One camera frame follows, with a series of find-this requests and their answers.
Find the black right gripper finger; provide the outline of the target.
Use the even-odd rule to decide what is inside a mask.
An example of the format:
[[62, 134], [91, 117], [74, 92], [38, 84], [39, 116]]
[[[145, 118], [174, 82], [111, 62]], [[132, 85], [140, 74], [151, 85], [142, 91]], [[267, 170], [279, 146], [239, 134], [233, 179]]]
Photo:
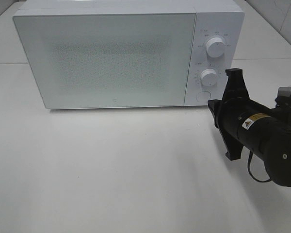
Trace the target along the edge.
[[228, 81], [225, 88], [225, 97], [244, 97], [245, 84], [243, 70], [239, 68], [226, 69]]
[[224, 137], [224, 143], [227, 149], [226, 157], [231, 160], [239, 160], [241, 158], [243, 144], [230, 135]]

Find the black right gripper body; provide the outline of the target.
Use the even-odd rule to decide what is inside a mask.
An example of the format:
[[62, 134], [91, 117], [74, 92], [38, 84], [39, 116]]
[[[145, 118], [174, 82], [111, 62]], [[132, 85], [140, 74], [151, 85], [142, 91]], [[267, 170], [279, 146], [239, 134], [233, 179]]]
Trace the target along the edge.
[[281, 154], [281, 122], [248, 96], [215, 100], [214, 121], [223, 140], [230, 135], [255, 155]]

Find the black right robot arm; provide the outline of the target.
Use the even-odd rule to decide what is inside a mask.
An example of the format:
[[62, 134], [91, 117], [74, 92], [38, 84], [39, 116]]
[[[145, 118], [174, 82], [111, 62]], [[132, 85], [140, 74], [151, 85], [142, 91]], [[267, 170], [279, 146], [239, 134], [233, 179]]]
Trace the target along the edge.
[[233, 161], [249, 149], [248, 165], [253, 155], [264, 163], [266, 182], [291, 187], [291, 87], [280, 87], [275, 108], [250, 99], [239, 68], [226, 70], [228, 81], [221, 100], [208, 101], [215, 127]]

